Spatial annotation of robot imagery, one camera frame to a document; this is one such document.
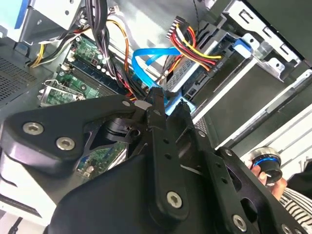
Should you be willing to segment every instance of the orange wire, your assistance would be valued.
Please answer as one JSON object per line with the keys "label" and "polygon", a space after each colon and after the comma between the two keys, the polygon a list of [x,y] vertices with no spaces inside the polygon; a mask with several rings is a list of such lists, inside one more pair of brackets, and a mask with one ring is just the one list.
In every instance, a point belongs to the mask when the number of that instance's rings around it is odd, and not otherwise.
{"label": "orange wire", "polygon": [[[196,47],[196,36],[195,36],[195,32],[193,30],[193,28],[191,26],[189,26],[187,28],[187,31],[191,34],[191,37],[192,37],[192,41],[193,41],[193,47],[195,48]],[[175,62],[171,65],[170,69],[169,69],[169,73],[171,73],[177,66],[178,64],[181,62],[183,58],[183,55],[179,55]]]}
{"label": "orange wire", "polygon": [[127,34],[125,30],[122,28],[122,26],[115,20],[108,19],[107,22],[111,22],[114,25],[116,25],[122,32],[123,37],[125,38],[125,43],[126,43],[126,52],[125,52],[125,61],[124,61],[124,68],[126,72],[129,72],[129,63],[128,63],[128,57],[129,57],[129,40],[127,37]]}
{"label": "orange wire", "polygon": [[206,66],[205,64],[201,63],[200,61],[195,60],[194,58],[190,57],[189,55],[185,54],[179,47],[179,43],[178,41],[173,37],[173,35],[171,35],[171,42],[172,44],[175,46],[175,48],[181,53],[183,54],[185,57],[187,57],[188,59],[200,64],[202,67],[204,67],[207,71],[210,71],[209,67]]}

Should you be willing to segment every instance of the yellow wire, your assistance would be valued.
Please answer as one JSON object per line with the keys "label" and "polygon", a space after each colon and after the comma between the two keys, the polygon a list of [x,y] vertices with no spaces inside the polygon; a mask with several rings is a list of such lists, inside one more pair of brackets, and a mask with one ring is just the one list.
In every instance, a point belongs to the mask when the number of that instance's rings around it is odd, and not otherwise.
{"label": "yellow wire", "polygon": [[129,65],[128,65],[128,56],[129,56],[129,40],[128,40],[128,37],[127,37],[127,34],[125,32],[125,30],[122,28],[121,24],[118,23],[117,21],[115,20],[112,20],[112,19],[108,19],[107,22],[111,22],[113,23],[114,25],[116,25],[122,32],[123,34],[123,37],[125,38],[125,42],[126,42],[126,52],[125,52],[125,70],[126,72],[129,71]]}
{"label": "yellow wire", "polygon": [[186,40],[185,38],[181,38],[181,39],[182,39],[182,41],[183,41],[191,50],[193,50],[193,52],[195,52],[196,54],[198,54],[198,55],[200,55],[200,56],[202,56],[202,57],[204,57],[204,58],[207,58],[207,59],[220,59],[220,58],[222,58],[220,55],[218,55],[218,56],[209,56],[209,55],[205,55],[205,54],[199,52],[198,50],[196,50],[194,47],[192,47],[192,46],[187,42],[187,40]]}
{"label": "yellow wire", "polygon": [[171,72],[177,67],[177,65],[181,62],[181,59],[182,59],[182,58],[179,58],[179,59],[175,62],[175,64],[173,65],[173,67],[169,70],[169,73],[171,73]]}
{"label": "yellow wire", "polygon": [[36,66],[36,65],[38,65],[38,64],[40,63],[40,61],[41,61],[41,59],[42,59],[42,56],[43,56],[43,52],[44,52],[44,45],[41,45],[41,46],[40,46],[39,54],[38,54],[38,56],[37,56],[35,62],[33,63],[33,65],[31,65],[30,67],[33,68],[34,66]]}

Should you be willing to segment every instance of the person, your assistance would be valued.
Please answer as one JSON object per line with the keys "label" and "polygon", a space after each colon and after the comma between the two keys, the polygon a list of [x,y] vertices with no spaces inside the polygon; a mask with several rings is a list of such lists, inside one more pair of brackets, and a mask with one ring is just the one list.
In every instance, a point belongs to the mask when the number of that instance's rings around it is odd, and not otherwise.
{"label": "person", "polygon": [[[267,175],[261,172],[259,165],[252,167],[251,171],[263,185],[266,184]],[[287,181],[283,178],[268,189],[307,233],[312,234],[312,200],[288,188]]]}

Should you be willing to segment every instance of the red wire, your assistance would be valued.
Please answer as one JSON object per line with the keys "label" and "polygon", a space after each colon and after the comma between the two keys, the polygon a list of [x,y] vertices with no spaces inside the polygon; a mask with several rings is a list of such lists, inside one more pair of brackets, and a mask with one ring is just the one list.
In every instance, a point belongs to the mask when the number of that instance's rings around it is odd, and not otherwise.
{"label": "red wire", "polygon": [[193,41],[193,47],[195,48],[196,47],[196,36],[190,28],[187,28],[187,31],[191,34],[192,41]]}
{"label": "red wire", "polygon": [[[173,37],[173,35],[171,35],[171,39],[172,39],[180,48],[184,48],[184,49],[185,49],[185,46],[182,45],[182,44],[176,39],[176,35],[175,35],[174,37]],[[187,55],[189,55],[189,56],[191,56],[191,57],[194,58],[194,54],[190,53],[189,50],[186,50],[186,49],[185,49],[185,53],[186,53]],[[206,58],[202,58],[202,57],[198,58],[198,57],[195,57],[194,59],[199,60],[199,61],[204,61],[204,62],[210,63],[210,64],[212,64],[212,65],[215,65],[215,62],[214,62],[214,61],[208,60],[208,59],[206,59]]]}

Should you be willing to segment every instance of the wire bundle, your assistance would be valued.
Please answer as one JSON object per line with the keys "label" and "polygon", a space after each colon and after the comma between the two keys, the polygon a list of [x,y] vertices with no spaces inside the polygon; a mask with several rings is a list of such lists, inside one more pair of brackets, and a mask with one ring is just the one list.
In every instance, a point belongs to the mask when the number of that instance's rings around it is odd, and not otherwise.
{"label": "wire bundle", "polygon": [[32,68],[38,66],[38,64],[42,60],[43,53],[44,53],[44,45],[41,45],[40,46],[40,51],[39,51],[39,53],[37,55],[37,58],[29,66],[32,67]]}
{"label": "wire bundle", "polygon": [[[192,45],[187,42],[184,35],[182,34],[179,25],[176,25],[175,32],[171,35],[170,40],[174,47],[186,58],[199,63],[201,66],[203,66],[207,71],[210,71],[210,68],[212,68],[213,65],[216,65],[215,59],[220,59],[221,56],[209,56],[205,55],[198,50],[195,49],[196,47],[196,40],[195,40],[195,33],[194,30],[191,27],[188,27],[188,34],[191,35],[192,39]],[[169,73],[172,72],[178,63],[182,59],[182,55],[176,57],[175,61],[171,65],[169,69]]]}
{"label": "wire bundle", "polygon": [[[113,14],[115,11],[110,9],[110,13],[108,14],[107,2],[105,0],[94,0],[94,5],[92,4],[92,0],[86,0],[86,12],[96,45],[106,60],[107,70],[110,76],[116,78],[119,86],[124,86],[129,90],[129,94],[127,96],[129,96],[131,100],[143,99],[147,95],[146,92],[132,79],[129,74],[129,40],[127,34],[117,21],[107,19],[108,15]],[[123,68],[119,65],[119,62],[115,59],[114,55],[108,51],[110,37],[109,31],[106,28],[107,22],[116,25],[121,30],[125,38],[126,51]]]}

